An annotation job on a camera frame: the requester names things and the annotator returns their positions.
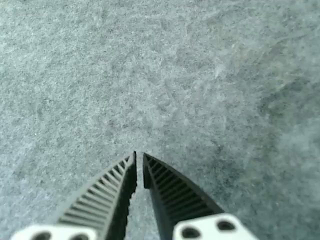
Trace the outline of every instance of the gray carpet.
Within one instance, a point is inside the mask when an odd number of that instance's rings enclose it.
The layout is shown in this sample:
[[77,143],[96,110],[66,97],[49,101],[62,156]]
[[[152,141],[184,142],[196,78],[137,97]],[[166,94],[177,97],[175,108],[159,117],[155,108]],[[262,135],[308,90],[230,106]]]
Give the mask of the gray carpet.
[[320,236],[318,0],[1,0],[0,238],[147,152],[261,240]]

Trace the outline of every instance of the gray felt surface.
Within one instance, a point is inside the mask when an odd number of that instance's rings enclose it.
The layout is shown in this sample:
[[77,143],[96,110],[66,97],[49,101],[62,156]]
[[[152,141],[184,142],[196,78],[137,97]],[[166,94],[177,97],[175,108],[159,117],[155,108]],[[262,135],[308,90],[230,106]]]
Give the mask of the gray felt surface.
[[318,0],[0,0],[0,238],[142,152],[261,240],[320,236]]

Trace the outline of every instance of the mounting hole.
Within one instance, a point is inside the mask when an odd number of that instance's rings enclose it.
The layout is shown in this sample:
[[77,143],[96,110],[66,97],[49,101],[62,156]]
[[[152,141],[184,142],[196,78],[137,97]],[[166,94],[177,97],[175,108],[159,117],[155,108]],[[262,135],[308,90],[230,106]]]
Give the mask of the mounting hole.
[[87,235],[84,234],[78,234],[72,237],[70,240],[89,240]]
[[185,227],[181,233],[182,233],[182,237],[185,239],[195,239],[200,237],[200,232],[191,226]]
[[228,221],[220,221],[217,225],[221,231],[229,231],[236,228],[231,222]]
[[48,231],[42,231],[35,235],[32,240],[49,240],[51,238],[51,233]]

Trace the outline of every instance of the floor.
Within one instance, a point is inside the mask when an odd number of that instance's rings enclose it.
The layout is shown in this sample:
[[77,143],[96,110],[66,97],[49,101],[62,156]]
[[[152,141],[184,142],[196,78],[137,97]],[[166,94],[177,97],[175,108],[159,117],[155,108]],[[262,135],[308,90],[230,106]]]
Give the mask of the floor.
[[136,150],[260,240],[320,235],[318,0],[0,1],[0,238]]

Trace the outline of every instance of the screw hole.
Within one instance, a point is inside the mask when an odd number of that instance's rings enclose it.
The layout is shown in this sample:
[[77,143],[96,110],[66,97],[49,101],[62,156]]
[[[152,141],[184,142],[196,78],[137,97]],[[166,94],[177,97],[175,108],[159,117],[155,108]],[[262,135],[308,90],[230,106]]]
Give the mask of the screw hole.
[[195,239],[200,237],[200,232],[193,227],[185,227],[182,230],[182,237],[185,239]]
[[48,231],[43,231],[35,235],[32,240],[49,240],[51,238],[51,233]]
[[70,240],[89,240],[87,235],[84,234],[78,234],[72,237]]
[[235,229],[235,226],[231,222],[228,222],[228,221],[220,221],[220,222],[218,222],[217,225],[221,231],[229,231],[229,230]]

